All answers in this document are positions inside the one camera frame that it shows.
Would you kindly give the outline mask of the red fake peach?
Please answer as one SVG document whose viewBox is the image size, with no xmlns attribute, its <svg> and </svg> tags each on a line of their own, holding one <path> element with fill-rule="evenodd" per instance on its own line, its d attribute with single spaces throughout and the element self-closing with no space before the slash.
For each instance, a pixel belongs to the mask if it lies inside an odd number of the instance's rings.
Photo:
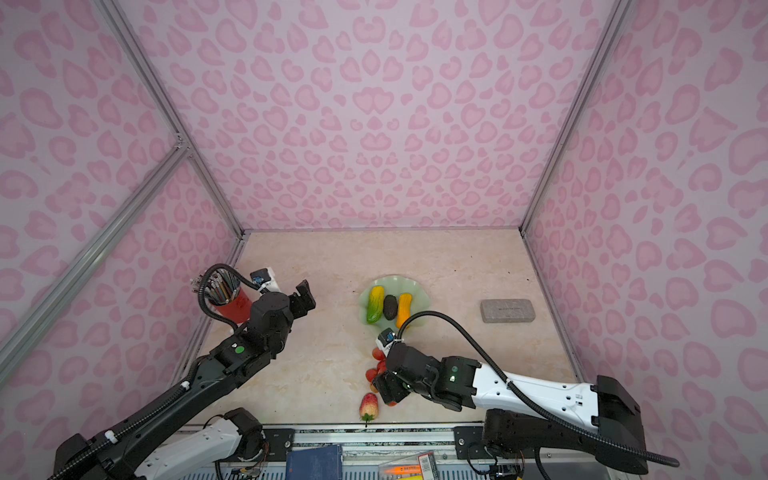
<svg viewBox="0 0 768 480">
<path fill-rule="evenodd" d="M 359 418 L 365 424 L 376 420 L 379 415 L 379 402 L 375 393 L 367 393 L 363 396 L 359 407 Z"/>
</svg>

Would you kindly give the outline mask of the dark fake avocado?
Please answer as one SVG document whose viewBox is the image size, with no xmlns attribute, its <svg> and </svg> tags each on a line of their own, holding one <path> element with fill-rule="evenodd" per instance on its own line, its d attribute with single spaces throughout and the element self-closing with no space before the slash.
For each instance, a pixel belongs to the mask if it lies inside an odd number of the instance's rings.
<svg viewBox="0 0 768 480">
<path fill-rule="evenodd" d="M 382 314 L 389 320 L 395 320 L 398 316 L 398 299 L 394 295 L 386 295 L 383 300 Z"/>
</svg>

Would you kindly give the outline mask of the yellow orange fake fruit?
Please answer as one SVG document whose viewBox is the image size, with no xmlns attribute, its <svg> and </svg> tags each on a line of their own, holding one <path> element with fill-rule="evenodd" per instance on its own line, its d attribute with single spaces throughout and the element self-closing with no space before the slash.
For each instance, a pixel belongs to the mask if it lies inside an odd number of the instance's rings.
<svg viewBox="0 0 768 480">
<path fill-rule="evenodd" d="M 410 318 L 412 301 L 413 297 L 410 293 L 403 293 L 399 296 L 396 316 L 397 329 L 400 329 Z"/>
</svg>

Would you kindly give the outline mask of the green yellow fake fruit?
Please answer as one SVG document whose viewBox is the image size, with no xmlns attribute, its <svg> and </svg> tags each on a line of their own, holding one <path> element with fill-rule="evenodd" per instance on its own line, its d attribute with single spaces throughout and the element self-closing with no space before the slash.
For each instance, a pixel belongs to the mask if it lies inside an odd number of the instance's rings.
<svg viewBox="0 0 768 480">
<path fill-rule="evenodd" d="M 383 315 L 385 297 L 386 291 L 382 286 L 376 285 L 371 288 L 368 296 L 365 317 L 368 324 L 374 324 L 380 320 Z"/>
</svg>

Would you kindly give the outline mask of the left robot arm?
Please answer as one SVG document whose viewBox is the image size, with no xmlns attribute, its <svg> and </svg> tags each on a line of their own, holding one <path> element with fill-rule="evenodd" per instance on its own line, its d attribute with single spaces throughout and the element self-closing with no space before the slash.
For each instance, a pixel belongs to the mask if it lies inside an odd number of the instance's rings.
<svg viewBox="0 0 768 480">
<path fill-rule="evenodd" d="M 266 292 L 250 319 L 185 377 L 148 405 L 87 439 L 75 434 L 56 451 L 53 479 L 134 479 L 140 465 L 189 420 L 275 360 L 296 319 L 316 308 L 309 282 L 291 294 Z"/>
</svg>

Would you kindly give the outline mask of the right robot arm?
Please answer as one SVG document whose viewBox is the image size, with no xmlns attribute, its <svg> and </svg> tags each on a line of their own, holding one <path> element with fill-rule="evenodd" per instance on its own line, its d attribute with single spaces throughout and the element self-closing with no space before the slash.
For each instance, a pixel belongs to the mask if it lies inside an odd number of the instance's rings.
<svg viewBox="0 0 768 480">
<path fill-rule="evenodd" d="M 557 383 L 498 373 L 477 360 L 436 359 L 385 331 L 376 341 L 385 370 L 373 381 L 387 404 L 418 395 L 447 410 L 485 412 L 482 445 L 501 453 L 575 450 L 616 471 L 645 475 L 639 403 L 614 378 Z"/>
</svg>

